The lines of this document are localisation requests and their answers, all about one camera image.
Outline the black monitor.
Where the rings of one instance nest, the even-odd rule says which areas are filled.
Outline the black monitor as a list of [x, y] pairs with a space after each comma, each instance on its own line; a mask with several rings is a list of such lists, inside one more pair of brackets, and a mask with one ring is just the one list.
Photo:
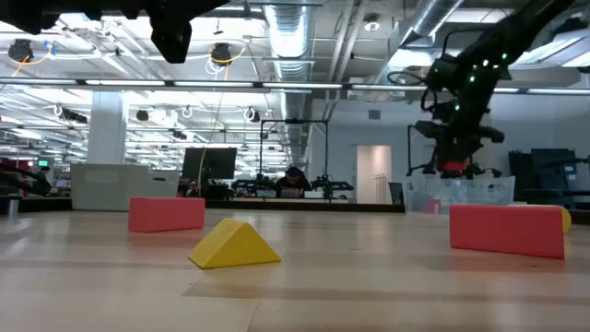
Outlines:
[[214, 180], [234, 178], [236, 148], [187, 148], [182, 177], [197, 180], [199, 176]]

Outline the dark equipment shelving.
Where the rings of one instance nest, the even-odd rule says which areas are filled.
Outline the dark equipment shelving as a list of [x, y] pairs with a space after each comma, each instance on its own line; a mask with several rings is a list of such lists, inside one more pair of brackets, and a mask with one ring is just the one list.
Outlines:
[[529, 153], [508, 153], [515, 178], [514, 199], [532, 205], [558, 205], [566, 209], [590, 209], [590, 186], [575, 188], [578, 165], [590, 169], [590, 156], [577, 158], [568, 148], [532, 148]]

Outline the black aluminium frame rail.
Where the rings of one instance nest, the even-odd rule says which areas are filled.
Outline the black aluminium frame rail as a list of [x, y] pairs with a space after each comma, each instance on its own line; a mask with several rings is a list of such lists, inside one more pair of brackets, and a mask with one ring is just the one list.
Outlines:
[[322, 200], [284, 199], [274, 200], [207, 200], [206, 207], [212, 209], [239, 209], [239, 210], [273, 210], [273, 211], [313, 211], [313, 212], [354, 212], [354, 213], [401, 213], [404, 214], [403, 205], [379, 205], [379, 204], [350, 204], [337, 203], [336, 201], [324, 202]]
[[71, 209], [72, 200], [67, 197], [0, 196], [0, 216]]

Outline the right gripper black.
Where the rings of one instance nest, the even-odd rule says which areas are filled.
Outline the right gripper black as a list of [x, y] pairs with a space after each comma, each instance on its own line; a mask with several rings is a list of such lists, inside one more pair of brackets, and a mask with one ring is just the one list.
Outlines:
[[414, 128], [436, 141], [435, 167], [442, 178], [446, 177], [444, 155], [470, 155], [466, 159], [464, 176], [472, 178], [472, 154], [483, 147], [481, 139], [489, 139], [492, 143], [502, 143], [505, 139], [502, 131], [481, 124], [483, 117], [490, 113], [488, 106], [464, 109], [458, 100], [451, 100], [435, 103], [427, 111], [431, 119], [417, 121]]

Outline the long ceiling light strip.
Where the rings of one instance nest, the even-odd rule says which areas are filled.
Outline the long ceiling light strip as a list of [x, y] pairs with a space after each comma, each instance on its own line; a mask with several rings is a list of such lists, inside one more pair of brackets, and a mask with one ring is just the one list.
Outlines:
[[0, 85], [32, 86], [47, 89], [107, 89], [107, 90], [180, 90], [180, 91], [312, 91], [344, 90], [369, 92], [422, 92], [423, 86], [394, 86], [349, 83], [311, 82], [248, 82], [204, 80], [124, 80], [124, 79], [66, 79], [0, 77]]

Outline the yellow rounded block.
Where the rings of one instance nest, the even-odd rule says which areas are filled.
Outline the yellow rounded block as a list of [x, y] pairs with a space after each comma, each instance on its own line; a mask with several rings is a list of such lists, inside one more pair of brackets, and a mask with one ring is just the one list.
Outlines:
[[559, 205], [528, 205], [524, 202], [511, 204], [513, 208], [525, 208], [529, 210], [555, 210], [560, 212], [562, 232], [566, 234], [572, 226], [572, 216], [568, 209]]

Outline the silver ventilation duct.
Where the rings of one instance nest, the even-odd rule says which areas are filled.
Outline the silver ventilation duct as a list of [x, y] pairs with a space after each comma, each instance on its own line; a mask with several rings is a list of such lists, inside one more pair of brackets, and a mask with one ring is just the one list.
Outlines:
[[[268, 37], [273, 57], [280, 60], [273, 64], [278, 82], [307, 82], [311, 64], [303, 62], [310, 55], [312, 9], [309, 6], [263, 6], [268, 22]], [[307, 97], [301, 92], [281, 92], [281, 117], [285, 120], [303, 119]], [[287, 124], [285, 129], [293, 163], [303, 162], [307, 148], [308, 128], [302, 124]]]

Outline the person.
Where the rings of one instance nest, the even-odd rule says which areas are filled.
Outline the person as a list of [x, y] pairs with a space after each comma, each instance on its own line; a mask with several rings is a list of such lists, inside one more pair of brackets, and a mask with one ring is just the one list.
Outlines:
[[52, 185], [47, 181], [47, 173], [51, 170], [48, 166], [42, 166], [36, 172], [35, 188], [39, 191], [40, 195], [46, 196], [51, 192]]
[[311, 190], [312, 186], [304, 172], [295, 166], [289, 167], [275, 183], [277, 197], [282, 197], [284, 192], [288, 192], [287, 198], [293, 198], [294, 192], [297, 192], [298, 197], [304, 197], [304, 193]]

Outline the orange arch block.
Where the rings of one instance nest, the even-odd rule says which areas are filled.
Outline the orange arch block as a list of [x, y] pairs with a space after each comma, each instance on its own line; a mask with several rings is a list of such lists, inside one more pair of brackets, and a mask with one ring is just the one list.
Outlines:
[[449, 232], [454, 249], [565, 258], [565, 234], [558, 210], [454, 205]]

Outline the orange rectangular block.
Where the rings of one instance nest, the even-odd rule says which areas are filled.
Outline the orange rectangular block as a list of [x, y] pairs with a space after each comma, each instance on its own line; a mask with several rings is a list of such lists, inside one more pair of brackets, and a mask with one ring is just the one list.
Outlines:
[[164, 232], [201, 229], [206, 200], [180, 197], [133, 197], [128, 212], [130, 232]]

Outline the grey plastic bin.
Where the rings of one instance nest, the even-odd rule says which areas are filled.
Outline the grey plastic bin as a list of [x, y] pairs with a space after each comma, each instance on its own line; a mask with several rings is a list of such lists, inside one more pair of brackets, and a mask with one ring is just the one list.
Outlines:
[[144, 165], [76, 163], [70, 167], [74, 210], [127, 211], [133, 197], [176, 197], [180, 173]]

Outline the clear plastic bin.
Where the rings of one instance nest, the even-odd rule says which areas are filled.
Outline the clear plastic bin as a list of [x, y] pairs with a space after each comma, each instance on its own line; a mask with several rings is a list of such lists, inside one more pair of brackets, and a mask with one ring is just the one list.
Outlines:
[[508, 206], [515, 178], [442, 179], [434, 175], [407, 177], [403, 182], [406, 212], [448, 215], [453, 205]]

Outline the white square column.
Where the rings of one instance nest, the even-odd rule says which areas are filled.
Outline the white square column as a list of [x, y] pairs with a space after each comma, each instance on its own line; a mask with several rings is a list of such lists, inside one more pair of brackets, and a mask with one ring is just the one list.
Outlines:
[[123, 91], [94, 91], [87, 162], [123, 164], [129, 107]]

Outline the yellow triangular block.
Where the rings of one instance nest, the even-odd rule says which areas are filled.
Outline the yellow triangular block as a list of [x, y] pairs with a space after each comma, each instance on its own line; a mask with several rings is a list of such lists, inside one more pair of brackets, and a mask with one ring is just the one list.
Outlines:
[[248, 222], [223, 219], [190, 252], [201, 269], [280, 262], [280, 256]]

